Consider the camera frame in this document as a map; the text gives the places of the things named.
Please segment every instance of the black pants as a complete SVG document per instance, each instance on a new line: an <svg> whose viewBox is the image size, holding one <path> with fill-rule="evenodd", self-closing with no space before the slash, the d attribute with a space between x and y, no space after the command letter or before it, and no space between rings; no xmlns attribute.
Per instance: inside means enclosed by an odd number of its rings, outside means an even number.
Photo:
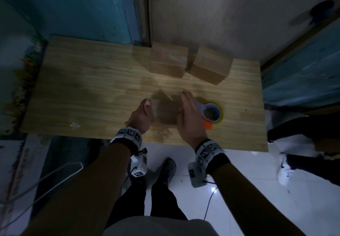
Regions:
<svg viewBox="0 0 340 236"><path fill-rule="evenodd" d="M117 199L105 228L127 217L143 216L145 196L145 186L141 183L133 183L127 191ZM151 200L150 216L188 220L178 207L175 195L164 183L155 183L152 186Z"/></svg>
<svg viewBox="0 0 340 236"><path fill-rule="evenodd" d="M287 155L287 163L293 169L304 170L340 186L340 159L325 160L300 155Z"/></svg>
<svg viewBox="0 0 340 236"><path fill-rule="evenodd" d="M340 138L340 112L295 118L268 131L268 140L275 141L292 135L305 135L311 139Z"/></svg>

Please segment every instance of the forearm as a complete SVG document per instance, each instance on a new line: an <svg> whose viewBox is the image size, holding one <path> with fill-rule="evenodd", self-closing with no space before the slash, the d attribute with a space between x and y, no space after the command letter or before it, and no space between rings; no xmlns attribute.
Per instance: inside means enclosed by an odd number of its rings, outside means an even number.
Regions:
<svg viewBox="0 0 340 236"><path fill-rule="evenodd" d="M122 144L109 146L50 200L22 235L102 235L130 156Z"/></svg>
<svg viewBox="0 0 340 236"><path fill-rule="evenodd" d="M231 163L216 169L212 177L244 235L304 235Z"/></svg>

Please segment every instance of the person's left arm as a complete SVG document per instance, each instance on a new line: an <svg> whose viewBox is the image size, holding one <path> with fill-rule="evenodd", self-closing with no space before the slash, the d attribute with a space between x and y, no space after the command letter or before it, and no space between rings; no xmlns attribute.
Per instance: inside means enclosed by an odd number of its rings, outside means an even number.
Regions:
<svg viewBox="0 0 340 236"><path fill-rule="evenodd" d="M151 103L144 99L125 126L135 127L143 134L152 118ZM124 144L110 145L46 204L22 236L102 235L130 157Z"/></svg>

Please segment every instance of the hand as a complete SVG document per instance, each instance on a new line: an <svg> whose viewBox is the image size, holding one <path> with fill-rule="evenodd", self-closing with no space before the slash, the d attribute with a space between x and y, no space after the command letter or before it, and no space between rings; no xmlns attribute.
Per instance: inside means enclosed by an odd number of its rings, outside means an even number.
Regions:
<svg viewBox="0 0 340 236"><path fill-rule="evenodd" d="M139 132L144 134L150 128L152 120L151 101L144 99L140 102L139 107L131 113L129 120L125 122L125 126L137 128Z"/></svg>
<svg viewBox="0 0 340 236"><path fill-rule="evenodd" d="M177 129L182 139L195 150L208 136L192 93L183 90L180 96L183 104L177 115Z"/></svg>

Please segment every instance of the white shoe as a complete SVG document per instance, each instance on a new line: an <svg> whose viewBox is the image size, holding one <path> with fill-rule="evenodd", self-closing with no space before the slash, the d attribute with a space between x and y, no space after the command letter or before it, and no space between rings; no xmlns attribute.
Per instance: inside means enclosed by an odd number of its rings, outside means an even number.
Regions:
<svg viewBox="0 0 340 236"><path fill-rule="evenodd" d="M287 164L287 155L280 154L281 166L278 171L277 180L282 186L287 186L289 177L294 173L294 170Z"/></svg>

